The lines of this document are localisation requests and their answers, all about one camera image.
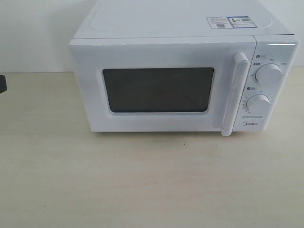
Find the white red warning sticker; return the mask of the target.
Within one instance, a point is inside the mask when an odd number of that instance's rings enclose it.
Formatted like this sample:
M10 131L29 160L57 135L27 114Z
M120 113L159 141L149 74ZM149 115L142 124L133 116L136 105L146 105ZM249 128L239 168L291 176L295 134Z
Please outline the white red warning sticker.
M207 17L211 29L233 29L227 17Z

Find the white Midea microwave body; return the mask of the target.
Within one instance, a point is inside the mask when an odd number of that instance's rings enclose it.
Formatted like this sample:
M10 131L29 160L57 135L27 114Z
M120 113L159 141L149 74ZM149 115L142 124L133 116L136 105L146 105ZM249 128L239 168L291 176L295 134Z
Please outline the white Midea microwave body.
M211 29L207 17L249 16L256 28ZM232 132L266 129L290 71L298 39L278 18L256 0L100 0L79 27L80 38L196 38L252 36L256 41ZM279 82L260 85L256 71L276 64L282 71ZM252 113L246 102L266 95L270 107Z

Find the blue energy label sticker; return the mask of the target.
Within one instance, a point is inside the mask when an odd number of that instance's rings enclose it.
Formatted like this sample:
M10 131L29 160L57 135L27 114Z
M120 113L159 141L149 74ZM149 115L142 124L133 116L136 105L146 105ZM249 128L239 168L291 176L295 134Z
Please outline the blue energy label sticker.
M230 16L227 18L234 29L247 29L257 27L249 16Z

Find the lower white timer knob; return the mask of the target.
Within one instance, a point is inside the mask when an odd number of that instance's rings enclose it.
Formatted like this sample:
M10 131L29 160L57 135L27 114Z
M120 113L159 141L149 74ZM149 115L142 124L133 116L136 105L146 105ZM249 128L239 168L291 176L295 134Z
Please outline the lower white timer knob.
M263 113L270 107L270 101L266 95L255 95L246 102L246 108L252 113Z

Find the white microwave door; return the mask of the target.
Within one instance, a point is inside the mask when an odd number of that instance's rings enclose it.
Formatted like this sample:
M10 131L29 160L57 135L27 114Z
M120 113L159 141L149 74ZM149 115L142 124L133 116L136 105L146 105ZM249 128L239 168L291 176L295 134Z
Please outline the white microwave door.
M252 36L75 38L74 72L93 132L231 135Z

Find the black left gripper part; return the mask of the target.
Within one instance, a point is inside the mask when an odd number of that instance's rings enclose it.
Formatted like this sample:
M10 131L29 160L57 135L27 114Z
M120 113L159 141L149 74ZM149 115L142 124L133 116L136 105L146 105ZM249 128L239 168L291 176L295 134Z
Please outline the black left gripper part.
M0 93L7 91L7 81L4 75L0 75Z

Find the upper white control knob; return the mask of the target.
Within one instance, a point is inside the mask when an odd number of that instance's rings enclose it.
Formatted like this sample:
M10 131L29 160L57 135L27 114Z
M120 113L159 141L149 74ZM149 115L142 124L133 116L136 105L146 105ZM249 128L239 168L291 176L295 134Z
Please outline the upper white control knob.
M281 80L283 74L276 64L261 66L255 73L255 79L260 85L271 85Z

